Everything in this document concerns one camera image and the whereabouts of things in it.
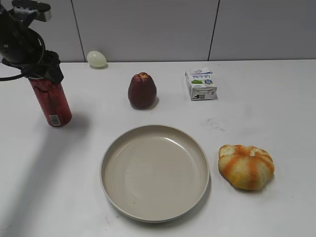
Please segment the orange striped bun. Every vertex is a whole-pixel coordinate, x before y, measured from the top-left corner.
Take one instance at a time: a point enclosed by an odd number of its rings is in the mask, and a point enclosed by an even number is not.
[[[234,187],[247,190],[261,189],[275,171],[268,152],[243,145],[222,146],[218,168]]]

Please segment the red apple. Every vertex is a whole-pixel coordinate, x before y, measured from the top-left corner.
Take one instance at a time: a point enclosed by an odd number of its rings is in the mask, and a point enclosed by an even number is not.
[[[145,109],[156,99],[157,89],[150,75],[139,73],[133,76],[128,88],[128,99],[132,106]]]

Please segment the plate rim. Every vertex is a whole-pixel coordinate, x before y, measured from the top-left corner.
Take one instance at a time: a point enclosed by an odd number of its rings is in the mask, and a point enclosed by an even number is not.
[[[175,129],[177,131],[180,131],[182,132],[183,134],[187,135],[190,139],[192,139],[196,144],[197,146],[199,147],[199,149],[202,151],[203,153],[203,158],[204,160],[206,161],[206,170],[207,170],[207,178],[206,178],[206,182],[205,182],[205,185],[203,187],[203,190],[201,192],[201,195],[197,198],[196,202],[186,211],[184,211],[182,214],[180,215],[177,215],[177,216],[174,216],[174,217],[171,217],[169,219],[157,219],[157,220],[147,220],[147,219],[143,219],[143,218],[139,218],[135,215],[132,215],[130,213],[128,213],[127,211],[124,211],[122,208],[120,208],[119,206],[117,206],[115,204],[115,202],[110,198],[110,195],[108,194],[108,192],[106,191],[105,189],[105,185],[103,183],[103,179],[102,179],[102,167],[103,167],[103,163],[105,162],[105,158],[106,158],[106,153],[109,151],[110,147],[122,136],[124,136],[125,134],[128,134],[129,132],[131,131],[134,131],[136,129],[139,129],[139,128],[142,128],[142,127],[150,127],[150,126],[162,126],[162,127],[167,127],[167,128],[171,128],[171,129]],[[119,135],[116,139],[114,139],[114,141],[107,147],[106,151],[104,152],[103,154],[103,158],[102,158],[102,161],[101,161],[101,165],[100,165],[100,172],[99,172],[99,177],[100,177],[100,182],[101,182],[101,187],[102,187],[102,190],[103,192],[105,193],[107,199],[110,201],[111,205],[113,205],[113,207],[118,210],[119,212],[121,212],[122,214],[124,214],[125,216],[131,218],[131,219],[134,219],[134,220],[137,220],[137,221],[140,221],[140,222],[146,222],[146,223],[163,223],[163,222],[167,222],[167,221],[171,221],[171,220],[174,220],[174,219],[177,219],[183,215],[185,215],[187,212],[189,212],[192,208],[194,208],[202,199],[202,197],[204,196],[206,190],[207,190],[207,187],[209,185],[209,182],[210,182],[210,168],[209,168],[209,163],[208,163],[208,158],[207,158],[207,155],[204,151],[204,149],[201,147],[201,145],[191,136],[189,135],[188,133],[176,128],[176,127],[173,127],[173,126],[169,126],[169,125],[163,125],[163,124],[147,124],[147,125],[141,125],[141,126],[138,126],[138,127],[135,127],[135,128],[132,128],[124,133],[122,133],[121,135]]]

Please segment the white wall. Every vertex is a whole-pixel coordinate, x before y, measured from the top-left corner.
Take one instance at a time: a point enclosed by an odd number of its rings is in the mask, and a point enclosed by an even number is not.
[[[316,0],[220,0],[210,60],[316,58]]]
[[[73,0],[85,55],[207,61],[218,0]]]
[[[72,1],[41,1],[52,19],[31,27],[62,61],[316,58],[316,0],[220,0],[214,32],[218,0],[73,0],[84,52]]]

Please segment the barcode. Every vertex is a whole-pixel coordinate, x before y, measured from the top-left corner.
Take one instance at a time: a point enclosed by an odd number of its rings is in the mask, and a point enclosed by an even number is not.
[[[195,97],[193,97],[193,99],[200,99],[200,100],[204,100],[205,99],[205,95],[196,95]]]
[[[60,126],[61,122],[59,120],[58,115],[49,115],[50,121],[53,124],[53,126]]]

